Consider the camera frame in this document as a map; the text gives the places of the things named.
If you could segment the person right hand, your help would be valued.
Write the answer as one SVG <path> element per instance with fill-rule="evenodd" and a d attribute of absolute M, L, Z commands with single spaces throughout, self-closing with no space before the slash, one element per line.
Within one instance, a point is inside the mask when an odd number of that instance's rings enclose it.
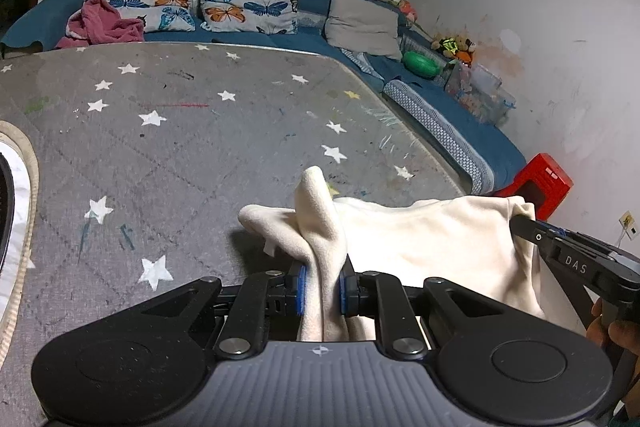
<path fill-rule="evenodd" d="M 592 322 L 586 329 L 586 337 L 598 347 L 604 349 L 617 346 L 629 351 L 636 357 L 634 367 L 634 384 L 623 397 L 623 410 L 610 421 L 610 426 L 639 425 L 639 324 L 629 321 L 614 321 L 608 326 L 602 324 L 602 299 L 599 298 L 591 307 Z"/>

